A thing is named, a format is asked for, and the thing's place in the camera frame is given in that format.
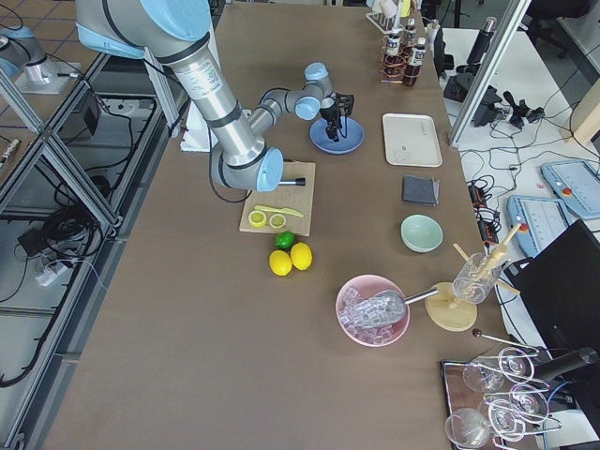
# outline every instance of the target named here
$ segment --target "blue plate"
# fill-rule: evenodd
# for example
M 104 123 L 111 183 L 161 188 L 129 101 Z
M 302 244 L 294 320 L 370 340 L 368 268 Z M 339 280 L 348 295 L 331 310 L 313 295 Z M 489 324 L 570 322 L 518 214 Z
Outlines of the blue plate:
M 363 143 L 365 131 L 363 131 L 358 122 L 350 117 L 342 118 L 341 123 L 344 128 L 337 131 L 337 135 L 339 136 L 338 142 L 332 141 L 327 136 L 327 132 L 325 131 L 327 121 L 325 119 L 319 119 L 312 124 L 310 127 L 310 140 L 324 152 L 333 155 L 350 153 Z

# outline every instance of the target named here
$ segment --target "green lime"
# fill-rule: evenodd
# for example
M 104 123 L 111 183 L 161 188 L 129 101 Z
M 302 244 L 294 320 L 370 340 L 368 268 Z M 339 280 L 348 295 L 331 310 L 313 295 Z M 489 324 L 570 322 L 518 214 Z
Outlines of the green lime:
M 289 250 L 295 240 L 296 235 L 293 232 L 281 232 L 275 237 L 275 247 L 281 250 Z

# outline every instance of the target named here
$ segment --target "pink bowl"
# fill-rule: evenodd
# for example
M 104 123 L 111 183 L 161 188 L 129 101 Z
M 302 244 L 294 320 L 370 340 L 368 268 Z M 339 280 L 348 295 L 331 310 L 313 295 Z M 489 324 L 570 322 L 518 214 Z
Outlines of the pink bowl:
M 356 330 L 349 329 L 339 317 L 340 312 L 346 307 L 344 298 L 349 294 L 357 292 L 362 299 L 368 299 L 376 293 L 386 290 L 396 291 L 404 298 L 404 293 L 396 284 L 387 278 L 379 277 L 377 275 L 361 275 L 359 277 L 354 277 L 339 290 L 336 300 L 337 320 L 339 321 L 341 329 L 344 330 L 344 333 L 346 333 L 350 339 L 368 347 L 382 347 L 396 342 L 404 335 L 404 333 L 406 333 L 406 330 L 409 327 L 409 321 L 411 320 L 411 310 L 408 306 L 406 306 L 406 315 L 400 322 L 387 325 L 387 327 L 380 326 L 375 328 L 378 336 L 382 337 L 381 339 L 377 338 L 375 340 L 364 337 L 363 333 L 360 331 L 357 332 Z

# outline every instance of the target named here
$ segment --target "white tray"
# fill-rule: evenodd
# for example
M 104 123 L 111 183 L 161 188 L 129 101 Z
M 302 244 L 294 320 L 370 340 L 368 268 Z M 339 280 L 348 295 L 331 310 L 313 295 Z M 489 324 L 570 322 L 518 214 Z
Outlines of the white tray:
M 384 114 L 385 159 L 395 166 L 439 167 L 442 153 L 433 119 L 420 114 Z

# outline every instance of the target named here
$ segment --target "black chair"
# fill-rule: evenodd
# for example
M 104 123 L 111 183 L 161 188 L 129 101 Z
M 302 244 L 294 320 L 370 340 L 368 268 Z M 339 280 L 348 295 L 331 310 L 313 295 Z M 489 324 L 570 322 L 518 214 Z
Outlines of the black chair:
M 552 36 L 551 30 L 542 27 L 541 21 L 559 17 L 577 18 L 584 16 L 589 10 L 590 0 L 532 0 L 526 12 L 532 18 L 528 25 L 527 36 L 533 45 L 540 38 L 558 47 L 562 50 L 560 57 L 565 57 L 566 46 Z

